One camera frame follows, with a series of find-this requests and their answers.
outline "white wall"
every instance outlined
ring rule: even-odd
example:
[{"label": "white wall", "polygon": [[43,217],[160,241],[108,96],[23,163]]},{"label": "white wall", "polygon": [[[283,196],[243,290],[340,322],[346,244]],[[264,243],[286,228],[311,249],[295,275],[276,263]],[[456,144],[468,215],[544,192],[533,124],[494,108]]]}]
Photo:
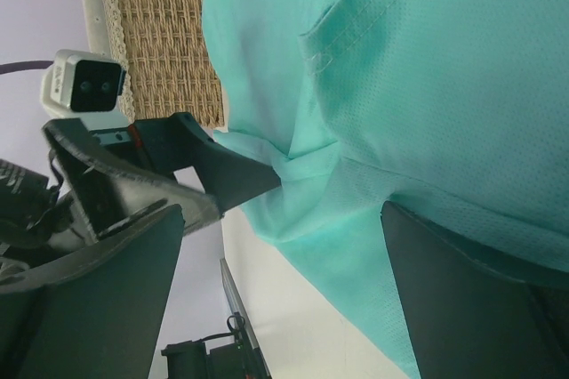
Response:
[{"label": "white wall", "polygon": [[[82,0],[0,0],[0,63],[51,60],[61,48],[89,48]],[[41,76],[40,71],[0,76],[0,157],[49,174],[41,134],[48,116],[38,102]],[[194,174],[181,176],[197,185]],[[159,347],[224,331],[228,312],[220,278],[222,256],[219,224],[185,238]]]}]

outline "electronic device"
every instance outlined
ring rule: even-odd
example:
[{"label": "electronic device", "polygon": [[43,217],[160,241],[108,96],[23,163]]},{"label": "electronic device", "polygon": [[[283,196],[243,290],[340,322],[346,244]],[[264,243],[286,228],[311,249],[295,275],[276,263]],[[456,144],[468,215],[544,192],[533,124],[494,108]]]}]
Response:
[{"label": "electronic device", "polygon": [[[251,327],[245,318],[236,312],[227,325],[229,333],[168,345],[162,351],[168,362],[168,379],[270,379],[262,354],[252,346],[246,330]],[[234,342],[208,353],[206,342],[227,337]]]},{"label": "electronic device", "polygon": [[108,56],[59,50],[44,74],[40,102],[50,117],[80,117],[89,129],[127,125],[116,108],[124,76],[123,67]]}]

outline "camera lens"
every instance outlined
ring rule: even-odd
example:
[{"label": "camera lens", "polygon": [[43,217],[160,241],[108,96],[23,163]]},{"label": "camera lens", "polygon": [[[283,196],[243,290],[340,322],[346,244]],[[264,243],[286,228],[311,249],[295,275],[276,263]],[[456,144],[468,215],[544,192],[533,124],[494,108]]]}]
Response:
[{"label": "camera lens", "polygon": [[100,87],[100,89],[105,93],[105,94],[109,94],[110,93],[110,83],[103,83],[103,85]]},{"label": "camera lens", "polygon": [[83,93],[90,93],[92,91],[92,84],[89,81],[83,81],[79,88]]}]

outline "black cable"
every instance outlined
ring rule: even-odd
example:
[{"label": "black cable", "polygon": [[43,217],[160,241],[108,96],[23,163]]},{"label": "black cable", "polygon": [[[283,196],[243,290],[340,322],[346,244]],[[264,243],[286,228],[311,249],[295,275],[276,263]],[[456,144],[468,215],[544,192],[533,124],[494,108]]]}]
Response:
[{"label": "black cable", "polygon": [[33,234],[11,222],[0,220],[0,243],[30,250],[44,246],[47,239],[45,235]]},{"label": "black cable", "polygon": [[[233,327],[231,325],[231,320],[234,319],[235,320],[235,327]],[[245,319],[239,315],[239,314],[235,314],[232,315],[228,318],[227,320],[227,325],[228,325],[228,329],[231,331],[231,333],[233,334],[237,334],[239,333],[241,330],[245,329],[245,326],[247,325],[247,322],[245,321]]]},{"label": "black cable", "polygon": [[[235,327],[231,325],[231,319],[235,320],[236,322]],[[212,341],[214,339],[221,339],[223,337],[235,337],[237,339],[237,335],[239,334],[239,332],[241,330],[244,330],[245,328],[245,319],[238,314],[232,315],[228,318],[227,325],[228,329],[230,330],[229,333],[219,333],[218,335],[207,336],[196,342],[207,342],[207,341]]]},{"label": "black cable", "polygon": [[72,226],[69,227],[69,230],[73,233],[73,235],[75,235],[77,238],[79,238],[82,241],[85,241],[87,238],[85,238],[83,235],[81,235],[75,228],[73,228]]},{"label": "black cable", "polygon": [[57,167],[54,164],[55,158],[56,158],[55,150],[50,149],[49,153],[47,154],[47,161],[50,165],[50,169],[52,170],[53,176],[55,176],[55,180],[57,181],[57,185],[51,187],[50,190],[53,192],[57,192],[57,194],[59,195],[65,179],[63,178],[63,174],[57,169]]},{"label": "black cable", "polygon": [[212,341],[214,339],[221,339],[223,337],[235,337],[235,333],[219,333],[218,335],[207,336],[196,342],[207,342],[207,341]]},{"label": "black cable", "polygon": [[53,64],[52,60],[16,61],[0,65],[0,75],[20,72],[22,70],[47,69]]}]

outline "woven wicker panel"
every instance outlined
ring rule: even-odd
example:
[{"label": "woven wicker panel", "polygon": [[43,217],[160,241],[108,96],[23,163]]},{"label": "woven wicker panel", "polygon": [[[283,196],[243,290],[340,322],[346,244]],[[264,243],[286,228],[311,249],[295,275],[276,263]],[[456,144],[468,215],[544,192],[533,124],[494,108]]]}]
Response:
[{"label": "woven wicker panel", "polygon": [[201,28],[202,0],[118,0],[135,116],[189,111],[208,127],[222,126],[220,81]]}]

